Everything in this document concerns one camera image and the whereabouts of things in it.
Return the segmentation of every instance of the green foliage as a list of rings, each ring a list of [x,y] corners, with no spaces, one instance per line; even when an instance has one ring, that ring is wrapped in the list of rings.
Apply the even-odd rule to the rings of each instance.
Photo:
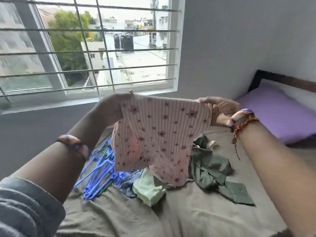
[[[91,15],[88,11],[80,14],[84,29],[88,29]],[[49,22],[52,29],[80,29],[76,13],[60,10],[55,14],[55,19]],[[75,31],[51,31],[51,42],[55,51],[82,51],[80,42],[83,41],[82,33]],[[87,69],[83,53],[63,53],[57,55],[63,71]],[[88,73],[73,73],[65,75],[67,84],[72,86],[75,82],[86,80]]]

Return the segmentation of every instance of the headboard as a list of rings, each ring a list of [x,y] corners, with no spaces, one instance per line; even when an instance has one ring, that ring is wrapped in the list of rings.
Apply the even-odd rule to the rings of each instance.
[[[306,91],[316,93],[316,82],[301,80],[296,77],[276,74],[273,72],[268,72],[268,71],[263,71],[263,70],[256,71],[256,74],[250,84],[248,92],[259,87],[262,79],[279,82],[288,86],[292,86],[292,87],[296,87],[296,88],[300,88]]]

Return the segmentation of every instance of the purple pillowcase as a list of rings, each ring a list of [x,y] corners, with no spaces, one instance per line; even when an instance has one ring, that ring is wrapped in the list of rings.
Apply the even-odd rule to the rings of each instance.
[[[258,87],[237,102],[252,110],[283,144],[294,143],[316,134],[316,114],[276,87]]]

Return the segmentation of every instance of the bed sheet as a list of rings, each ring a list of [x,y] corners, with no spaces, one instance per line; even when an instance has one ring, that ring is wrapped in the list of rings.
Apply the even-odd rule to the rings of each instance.
[[[114,187],[94,201],[82,200],[82,188],[72,191],[65,203],[66,219],[56,236],[271,236],[286,228],[240,143],[230,143],[227,128],[205,132],[220,145],[215,149],[230,160],[235,173],[229,181],[244,183],[256,207],[234,204],[217,193],[205,193],[194,182],[167,194],[152,208],[129,199]],[[316,138],[291,148],[316,167]]]

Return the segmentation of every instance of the sleeve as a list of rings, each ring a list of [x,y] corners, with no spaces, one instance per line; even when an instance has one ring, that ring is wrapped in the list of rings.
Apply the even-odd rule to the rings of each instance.
[[[0,182],[0,236],[50,237],[64,218],[63,205],[36,184],[16,177]]]

